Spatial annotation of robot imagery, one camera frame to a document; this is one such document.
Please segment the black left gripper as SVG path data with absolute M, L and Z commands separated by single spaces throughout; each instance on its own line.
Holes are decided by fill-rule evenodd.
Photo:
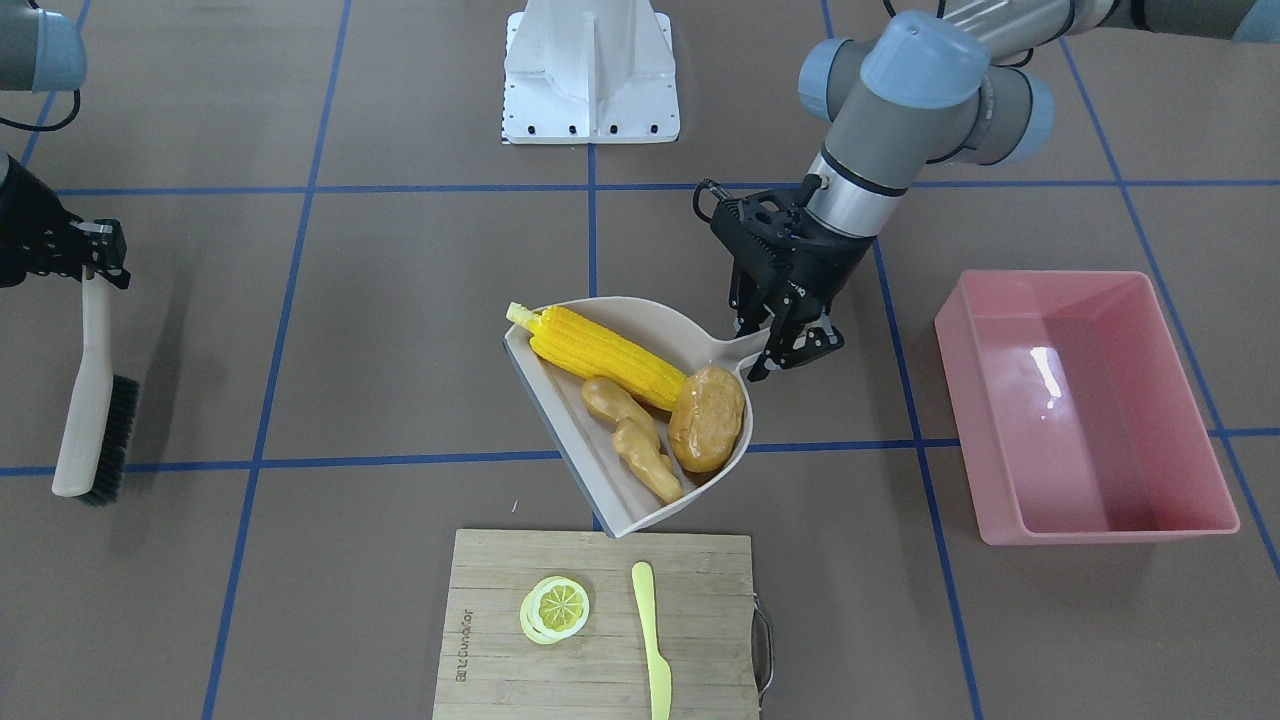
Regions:
M 728 306 L 736 334 L 768 327 L 748 382 L 845 347 L 832 307 L 876 237 L 846 236 L 822 224 L 809 210 L 817 190 L 814 176 L 797 187 L 742 196 L 710 178 L 694 190 L 696 218 L 732 258 Z

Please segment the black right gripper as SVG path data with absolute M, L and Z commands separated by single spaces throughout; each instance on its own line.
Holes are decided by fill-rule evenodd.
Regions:
M 1 287 L 27 275 L 74 281 L 101 278 L 118 290 L 131 287 L 127 242 L 116 219 L 86 220 L 68 211 L 58 195 L 15 158 L 3 161 Z

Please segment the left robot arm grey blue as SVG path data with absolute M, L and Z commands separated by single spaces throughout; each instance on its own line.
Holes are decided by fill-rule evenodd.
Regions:
M 713 179 L 701 219 L 730 252 L 728 304 L 755 342 L 748 380 L 844 347 L 835 297 L 931 165 L 997 167 L 1033 155 L 1055 118 L 1048 87 L 1014 58 L 1097 28 L 1277 42 L 1275 1 L 942 1 L 892 14 L 868 42 L 828 38 L 797 78 L 829 126 L 792 190 L 733 196 Z

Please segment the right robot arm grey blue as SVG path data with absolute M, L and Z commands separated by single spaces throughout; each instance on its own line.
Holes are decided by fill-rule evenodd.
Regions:
M 49 133 L 81 113 L 87 54 L 81 32 L 60 13 L 36 1 L 5 1 L 1 8 L 1 88 L 5 92 L 72 95 L 59 122 L 31 124 L 3 119 L 3 126 Z M 87 222 L 67 210 L 54 190 L 13 155 L 1 164 L 1 286 L 17 287 L 31 275 L 83 281 L 101 275 L 128 290 L 127 242 L 120 222 Z

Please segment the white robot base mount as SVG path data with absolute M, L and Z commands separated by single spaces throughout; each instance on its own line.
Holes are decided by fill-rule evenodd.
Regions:
M 681 135 L 672 22 L 649 1 L 530 1 L 508 17 L 504 50 L 506 143 Z

